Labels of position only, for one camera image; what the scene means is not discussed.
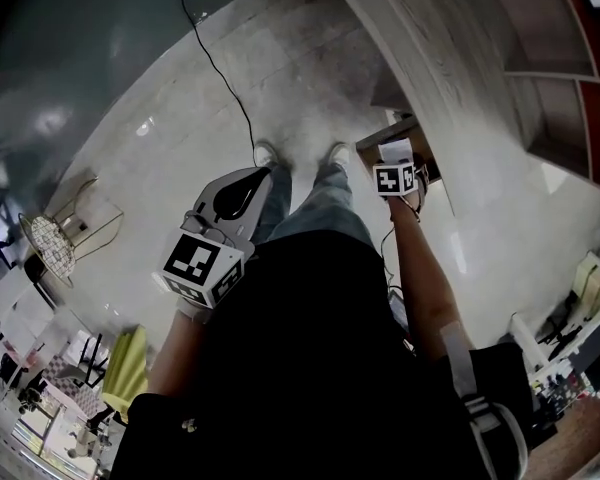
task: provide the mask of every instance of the backpack strap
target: backpack strap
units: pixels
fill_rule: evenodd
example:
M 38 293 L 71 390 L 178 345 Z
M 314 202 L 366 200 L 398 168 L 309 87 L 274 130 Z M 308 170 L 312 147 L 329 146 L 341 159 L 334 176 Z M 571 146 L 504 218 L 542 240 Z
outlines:
M 453 322 L 445 326 L 440 334 L 449 356 L 453 387 L 469 414 L 471 431 L 489 478 L 498 480 L 498 475 L 485 443 L 485 438 L 488 433 L 494 430 L 502 431 L 504 429 L 509 430 L 518 448 L 519 468 L 512 478 L 522 478 L 527 469 L 529 453 L 524 435 L 515 416 L 505 406 L 491 403 L 478 393 L 471 353 L 464 339 L 460 323 Z

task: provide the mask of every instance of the power cord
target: power cord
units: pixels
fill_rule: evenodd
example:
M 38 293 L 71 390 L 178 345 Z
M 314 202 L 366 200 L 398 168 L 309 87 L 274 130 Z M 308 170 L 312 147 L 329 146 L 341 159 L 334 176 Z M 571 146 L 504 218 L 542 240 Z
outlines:
M 182 4 L 182 10 L 187 15 L 187 18 L 189 18 L 189 23 L 191 23 L 191 26 L 193 27 L 193 31 L 196 34 L 196 39 L 198 40 L 200 47 L 202 48 L 204 53 L 207 54 L 207 57 L 209 58 L 209 62 L 211 62 L 211 66 L 213 67 L 213 69 L 215 69 L 216 72 L 222 77 L 222 80 L 224 81 L 224 85 L 227 86 L 227 89 L 229 90 L 231 95 L 238 102 L 238 105 L 240 106 L 240 110 L 242 110 L 242 113 L 244 114 L 244 118 L 247 120 L 247 125 L 249 126 L 249 141 L 251 142 L 251 155 L 253 158 L 253 165 L 256 165 L 256 157 L 255 157 L 256 145 L 253 140 L 253 128 L 251 127 L 251 119 L 249 119 L 249 115 L 247 114 L 247 111 L 245 110 L 244 105 L 242 104 L 242 101 L 240 101 L 240 98 L 238 97 L 238 95 L 233 91 L 233 89 L 231 89 L 231 86 L 229 85 L 229 82 L 227 82 L 227 79 L 225 78 L 225 76 L 222 74 L 222 71 L 220 71 L 218 69 L 218 67 L 216 66 L 215 62 L 213 62 L 213 57 L 211 57 L 211 54 L 209 53 L 209 51 L 204 47 L 204 44 L 202 44 L 202 40 L 200 39 L 200 34 L 198 33 L 198 27 L 196 27 L 195 21 L 189 14 L 189 11 L 187 10 L 187 5 L 185 4 L 185 1 L 180 0 L 180 3 Z
M 198 27 L 196 27 L 196 22 L 194 21 L 194 19 L 191 17 L 191 14 L 189 14 L 189 11 L 187 10 L 187 5 L 185 3 L 185 0 L 180 0 L 180 5 L 182 5 L 182 10 L 187 15 L 187 19 L 189 20 L 189 23 L 191 23 L 191 26 L 193 27 L 193 31 L 196 34 L 196 39 L 198 40 L 198 44 L 200 44 L 200 47 L 202 48 L 204 53 L 207 54 L 207 57 L 209 58 L 209 62 L 211 62 L 211 66 L 213 67 L 213 69 L 215 69 L 216 73 L 218 73 L 222 77 L 222 81 L 224 82 L 224 85 L 227 86 L 227 89 L 229 89 L 229 92 L 231 93 L 231 95 L 238 102 L 238 105 L 240 106 L 240 110 L 242 110 L 242 113 L 244 114 L 244 118 L 247 120 L 247 125 L 249 126 L 249 141 L 251 142 L 251 157 L 253 159 L 253 165 L 256 165 L 256 156 L 255 156 L 256 155 L 256 144 L 255 144 L 255 141 L 253 140 L 253 128 L 251 126 L 251 119 L 249 119 L 249 115 L 247 114 L 247 111 L 244 108 L 242 101 L 240 100 L 238 95 L 233 91 L 233 89 L 231 89 L 231 86 L 229 85 L 229 82 L 227 82 L 226 77 L 222 74 L 222 71 L 220 71 L 218 69 L 215 62 L 213 62 L 213 57 L 211 57 L 211 54 L 209 53 L 209 51 L 205 48 L 204 44 L 202 44 L 202 40 L 200 39 L 200 34 L 198 33 Z
M 386 235 L 384 235 L 384 238 L 380 242 L 380 256 L 382 257 L 382 264 L 384 266 L 384 271 L 389 276 L 389 279 L 387 279 L 387 291 L 390 291 L 391 288 L 393 288 L 394 285 L 391 284 L 391 281 L 393 281 L 393 278 L 396 277 L 396 276 L 395 276 L 395 274 L 393 272 L 391 272 L 387 268 L 387 260 L 384 257 L 384 243 L 387 241 L 387 238 L 389 238 L 391 236 L 391 233 L 393 233 L 395 230 L 396 230 L 396 227 L 395 226 L 391 226 L 391 229 L 389 230 L 389 232 Z

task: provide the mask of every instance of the wall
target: wall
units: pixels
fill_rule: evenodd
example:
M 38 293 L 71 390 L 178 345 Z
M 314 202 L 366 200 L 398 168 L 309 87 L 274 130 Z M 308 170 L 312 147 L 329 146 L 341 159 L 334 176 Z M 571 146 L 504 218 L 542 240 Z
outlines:
M 188 0 L 196 16 L 232 0 Z M 43 207 L 108 109 L 190 25 L 179 0 L 17 0 L 0 35 L 0 158 Z

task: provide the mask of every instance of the jeans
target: jeans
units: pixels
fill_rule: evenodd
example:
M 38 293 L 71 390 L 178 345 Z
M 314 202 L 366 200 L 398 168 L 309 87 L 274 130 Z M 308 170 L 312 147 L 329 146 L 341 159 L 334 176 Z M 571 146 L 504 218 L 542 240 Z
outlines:
M 307 231 L 332 230 L 373 247 L 367 227 L 352 209 L 351 189 L 342 167 L 338 164 L 321 166 L 311 193 L 292 215 L 289 215 L 291 173 L 279 164 L 269 167 L 273 187 L 251 239 L 254 244 Z

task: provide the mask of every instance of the black shirt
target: black shirt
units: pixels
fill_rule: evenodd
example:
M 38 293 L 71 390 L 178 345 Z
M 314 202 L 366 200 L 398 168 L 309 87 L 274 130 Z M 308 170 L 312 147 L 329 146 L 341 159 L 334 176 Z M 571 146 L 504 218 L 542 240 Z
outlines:
M 136 398 L 112 479 L 485 477 L 448 362 L 421 363 L 403 338 L 368 245 L 317 231 L 259 246 L 207 324 L 195 395 Z M 479 390 L 526 430 L 519 349 L 473 359 Z

